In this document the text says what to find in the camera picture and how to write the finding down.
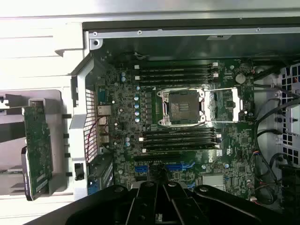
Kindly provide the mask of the blue expansion slot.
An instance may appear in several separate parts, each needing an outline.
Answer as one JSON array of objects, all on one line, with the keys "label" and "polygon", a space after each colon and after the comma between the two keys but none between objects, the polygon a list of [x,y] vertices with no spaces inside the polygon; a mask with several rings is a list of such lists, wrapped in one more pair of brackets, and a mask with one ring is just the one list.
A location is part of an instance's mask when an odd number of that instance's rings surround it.
[{"label": "blue expansion slot", "polygon": [[[189,168],[192,168],[195,165],[195,162],[185,165],[185,164],[169,164],[165,165],[166,169],[169,171],[185,171]],[[136,173],[145,173],[148,171],[148,166],[147,165],[139,165],[135,166],[135,172]]]}]

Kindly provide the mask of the silver chipset heatsink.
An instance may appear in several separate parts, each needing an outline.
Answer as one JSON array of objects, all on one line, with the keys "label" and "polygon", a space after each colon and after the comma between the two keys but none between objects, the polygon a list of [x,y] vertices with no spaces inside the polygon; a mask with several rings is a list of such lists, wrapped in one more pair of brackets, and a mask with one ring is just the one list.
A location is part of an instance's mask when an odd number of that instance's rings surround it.
[{"label": "silver chipset heatsink", "polygon": [[206,174],[202,176],[202,184],[225,191],[224,176],[222,174]]}]

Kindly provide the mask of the long black expansion slot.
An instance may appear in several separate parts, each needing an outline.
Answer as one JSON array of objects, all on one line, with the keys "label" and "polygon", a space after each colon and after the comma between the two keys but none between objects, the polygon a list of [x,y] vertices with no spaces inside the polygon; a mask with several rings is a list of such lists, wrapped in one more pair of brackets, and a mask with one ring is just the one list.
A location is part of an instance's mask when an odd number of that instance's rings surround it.
[{"label": "long black expansion slot", "polygon": [[181,154],[172,153],[172,154],[154,154],[154,155],[140,155],[134,156],[134,161],[156,161],[156,160],[173,160],[181,158]]}]

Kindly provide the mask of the black RAM slot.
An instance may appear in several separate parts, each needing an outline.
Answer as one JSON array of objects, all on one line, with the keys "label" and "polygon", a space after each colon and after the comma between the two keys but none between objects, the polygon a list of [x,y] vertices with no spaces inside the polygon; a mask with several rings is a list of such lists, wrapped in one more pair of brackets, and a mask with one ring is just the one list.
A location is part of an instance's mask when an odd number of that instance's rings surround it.
[{"label": "black RAM slot", "polygon": [[135,80],[150,80],[150,79],[203,79],[203,78],[215,78],[219,77],[218,73],[214,73],[212,75],[156,75],[156,76],[135,76]]},{"label": "black RAM slot", "polygon": [[185,73],[214,73],[215,70],[152,70],[152,71],[140,71],[140,74],[185,74]]},{"label": "black RAM slot", "polygon": [[144,143],[143,147],[166,147],[166,146],[203,146],[214,145],[216,142],[209,141],[195,141],[195,142],[164,142],[164,143]]},{"label": "black RAM slot", "polygon": [[159,131],[146,131],[143,135],[158,135],[158,134],[173,134],[173,133],[184,133],[184,132],[206,132],[214,131],[213,127],[199,127],[193,129],[179,129],[179,130],[159,130]]},{"label": "black RAM slot", "polygon": [[139,138],[139,142],[160,142],[160,141],[215,141],[216,136],[186,136],[186,137],[156,137],[156,138]]},{"label": "black RAM slot", "polygon": [[184,85],[184,84],[209,84],[212,83],[212,81],[204,80],[204,81],[194,81],[194,80],[183,80],[183,81],[177,81],[177,80],[154,80],[154,81],[140,81],[140,85]]},{"label": "black RAM slot", "polygon": [[183,65],[183,66],[140,66],[140,65],[134,65],[133,69],[140,70],[140,69],[186,69],[186,68],[217,68],[217,63],[212,64],[206,64],[206,65]]},{"label": "black RAM slot", "polygon": [[160,153],[160,152],[177,152],[177,151],[197,151],[197,150],[218,150],[219,145],[215,146],[192,146],[192,147],[169,147],[169,148],[143,148],[142,153]]}]

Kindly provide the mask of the silver rear port block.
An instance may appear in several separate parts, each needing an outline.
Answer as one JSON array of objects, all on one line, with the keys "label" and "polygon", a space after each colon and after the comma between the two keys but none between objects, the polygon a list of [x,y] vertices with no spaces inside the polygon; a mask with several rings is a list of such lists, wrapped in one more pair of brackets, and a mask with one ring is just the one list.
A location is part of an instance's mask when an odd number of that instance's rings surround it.
[{"label": "silver rear port block", "polygon": [[97,138],[97,142],[99,147],[103,147],[103,146],[106,147],[110,143],[110,138],[108,135],[100,135]]},{"label": "silver rear port block", "polygon": [[108,135],[108,118],[106,116],[99,117],[97,120],[97,134]]},{"label": "silver rear port block", "polygon": [[110,105],[99,105],[97,107],[98,116],[109,116],[112,114]]}]

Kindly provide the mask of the green motherboard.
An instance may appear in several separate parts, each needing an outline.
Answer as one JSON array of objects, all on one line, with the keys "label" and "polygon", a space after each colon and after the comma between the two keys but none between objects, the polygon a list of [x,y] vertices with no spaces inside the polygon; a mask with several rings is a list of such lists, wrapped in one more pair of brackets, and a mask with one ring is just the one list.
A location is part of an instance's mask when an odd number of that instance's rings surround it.
[{"label": "green motherboard", "polygon": [[[206,65],[217,63],[214,68],[186,68],[186,69],[133,69],[134,65],[146,66],[183,66],[183,65]],[[181,73],[181,74],[140,74],[140,71],[152,70],[215,70],[219,77],[203,79],[150,79],[135,80],[135,76],[156,76],[156,75],[212,75],[214,73]],[[243,73],[246,81],[238,84],[235,76]],[[203,184],[202,176],[206,174],[222,174],[224,176],[225,191],[233,195],[248,199],[251,196],[255,178],[252,170],[255,166],[250,161],[254,151],[253,126],[255,123],[254,106],[254,70],[241,60],[184,60],[184,61],[146,61],[127,62],[109,65],[106,71],[98,72],[95,88],[97,92],[96,106],[110,105],[112,114],[108,118],[108,136],[110,143],[106,147],[101,147],[113,154],[114,182],[127,188],[132,188],[135,176],[147,175],[147,172],[135,172],[135,166],[154,164],[158,171],[159,165],[185,164],[195,162],[192,168],[185,171],[169,171],[170,181],[180,182],[188,189]],[[212,81],[209,84],[184,84],[184,85],[140,85],[140,81],[154,80],[198,80]],[[164,127],[157,124],[156,111],[160,107],[156,106],[157,92],[168,88],[201,88],[203,90],[213,90],[222,88],[238,89],[238,95],[243,101],[243,111],[239,113],[239,121],[236,123],[205,122],[199,126],[192,127]],[[139,109],[135,109],[135,104],[139,104]],[[206,132],[184,132],[173,134],[143,135],[146,131],[159,130],[179,130],[193,128],[215,128],[214,131]],[[139,138],[156,137],[186,137],[186,136],[216,136],[214,145],[219,145],[218,150],[197,150],[197,151],[177,151],[160,153],[142,153],[144,143],[173,143],[180,141],[160,141],[160,142],[139,142]],[[130,146],[126,147],[126,138],[130,138]],[[192,146],[166,146],[169,147],[192,147]],[[154,155],[154,154],[181,154],[181,158],[173,160],[156,161],[134,161],[134,156]]]}]

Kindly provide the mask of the CPU socket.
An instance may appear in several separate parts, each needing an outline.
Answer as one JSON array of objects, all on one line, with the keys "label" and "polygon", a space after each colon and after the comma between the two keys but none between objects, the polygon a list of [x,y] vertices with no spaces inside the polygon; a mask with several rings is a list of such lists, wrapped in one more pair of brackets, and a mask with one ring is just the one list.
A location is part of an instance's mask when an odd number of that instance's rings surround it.
[{"label": "CPU socket", "polygon": [[201,88],[168,88],[157,92],[157,124],[160,126],[192,127],[206,122],[204,90]]}]

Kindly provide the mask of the metal socket cover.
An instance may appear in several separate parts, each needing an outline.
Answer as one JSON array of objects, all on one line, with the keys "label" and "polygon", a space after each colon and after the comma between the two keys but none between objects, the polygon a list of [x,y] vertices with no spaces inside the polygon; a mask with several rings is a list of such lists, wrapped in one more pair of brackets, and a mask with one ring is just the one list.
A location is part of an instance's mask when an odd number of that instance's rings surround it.
[{"label": "metal socket cover", "polygon": [[243,111],[243,101],[236,87],[204,90],[202,112],[205,121],[236,123],[239,121],[241,111]]}]

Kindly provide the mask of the grey parts rack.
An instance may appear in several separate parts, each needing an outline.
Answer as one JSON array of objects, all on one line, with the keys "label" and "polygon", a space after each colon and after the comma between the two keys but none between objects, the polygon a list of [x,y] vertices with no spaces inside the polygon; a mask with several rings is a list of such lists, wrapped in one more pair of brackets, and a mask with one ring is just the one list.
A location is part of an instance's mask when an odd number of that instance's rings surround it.
[{"label": "grey parts rack", "polygon": [[64,191],[68,186],[64,131],[66,115],[58,90],[0,91],[0,196],[24,197],[21,151],[25,146],[22,108],[42,106],[50,129],[52,179],[40,197]]}]

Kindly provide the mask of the metal disk bay cage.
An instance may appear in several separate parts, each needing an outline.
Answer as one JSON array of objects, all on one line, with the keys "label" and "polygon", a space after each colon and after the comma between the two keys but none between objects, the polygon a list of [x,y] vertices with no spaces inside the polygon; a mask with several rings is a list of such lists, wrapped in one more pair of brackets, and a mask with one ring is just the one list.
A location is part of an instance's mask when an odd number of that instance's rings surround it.
[{"label": "metal disk bay cage", "polygon": [[[300,96],[300,63],[283,68],[278,79],[281,88]],[[283,153],[295,167],[300,167],[300,103],[282,110]]]}]

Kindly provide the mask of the grey PC case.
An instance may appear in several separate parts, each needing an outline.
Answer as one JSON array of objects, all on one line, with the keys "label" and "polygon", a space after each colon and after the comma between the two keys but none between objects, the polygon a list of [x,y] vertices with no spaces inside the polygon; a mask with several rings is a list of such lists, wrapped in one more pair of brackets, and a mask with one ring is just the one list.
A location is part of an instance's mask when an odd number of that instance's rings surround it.
[{"label": "grey PC case", "polygon": [[[284,209],[281,183],[281,166],[294,166],[283,153],[282,110],[299,104],[300,96],[278,84],[283,68],[300,63],[300,27],[93,29],[85,31],[84,38],[87,53],[71,78],[74,114],[69,133],[76,201],[117,185],[113,154],[98,146],[98,72],[124,62],[237,59],[254,70],[255,149],[250,161],[255,164],[255,182],[245,200],[282,213],[292,219],[292,225],[300,225],[300,213]],[[170,206],[158,183],[154,225],[180,225]]]}]

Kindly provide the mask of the black plastic duct box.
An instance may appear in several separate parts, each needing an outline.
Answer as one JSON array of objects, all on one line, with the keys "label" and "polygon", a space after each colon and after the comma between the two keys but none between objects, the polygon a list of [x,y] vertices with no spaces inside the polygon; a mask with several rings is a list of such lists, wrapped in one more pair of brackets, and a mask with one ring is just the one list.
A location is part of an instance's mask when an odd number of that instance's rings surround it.
[{"label": "black plastic duct box", "polygon": [[281,173],[284,209],[293,214],[300,213],[300,168],[283,165]]}]

